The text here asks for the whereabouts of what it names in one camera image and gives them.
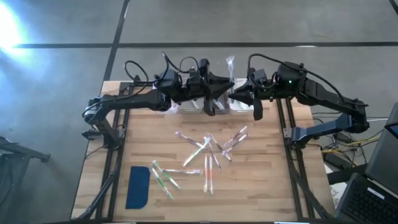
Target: blue sponge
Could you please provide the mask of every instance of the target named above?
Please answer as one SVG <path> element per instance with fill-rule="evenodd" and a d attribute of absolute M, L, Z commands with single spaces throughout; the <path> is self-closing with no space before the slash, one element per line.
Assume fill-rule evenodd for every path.
<path fill-rule="evenodd" d="M 140 209 L 147 204 L 149 178 L 148 167 L 131 167 L 126 209 Z"/>

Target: wooden table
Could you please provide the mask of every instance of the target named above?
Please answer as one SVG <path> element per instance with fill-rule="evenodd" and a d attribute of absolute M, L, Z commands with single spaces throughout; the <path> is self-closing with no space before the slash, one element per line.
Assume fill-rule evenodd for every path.
<path fill-rule="evenodd" d="M 119 83 L 104 82 L 102 94 L 117 95 Z M 297 126 L 313 126 L 310 108 L 296 101 L 292 104 Z M 251 114 L 210 117 L 206 114 L 164 115 L 151 110 L 130 110 L 114 221 L 296 220 L 276 102 L 264 101 L 263 105 L 264 118 L 260 121 L 254 121 Z M 111 123 L 113 116 L 114 113 L 109 113 L 107 117 Z M 232 151 L 232 162 L 215 150 L 223 169 L 218 170 L 213 163 L 214 195 L 203 193 L 202 175 L 172 174 L 182 189 L 177 190 L 165 181 L 175 197 L 175 200 L 170 200 L 151 176 L 147 205 L 139 210 L 125 209 L 131 166 L 148 166 L 156 159 L 166 169 L 182 169 L 184 160 L 196 149 L 175 135 L 176 131 L 197 141 L 209 132 L 217 141 L 224 143 L 245 125 L 249 126 L 248 138 Z M 90 142 L 88 152 L 101 145 L 102 139 Z M 205 153 L 208 152 L 196 157 L 187 169 L 203 169 Z M 85 161 L 72 217 L 79 216 L 98 193 L 105 157 L 106 150 L 101 149 Z M 319 148 L 307 146 L 303 157 L 311 191 L 326 210 L 333 213 L 333 201 Z M 301 191 L 300 197 L 307 216 Z"/>

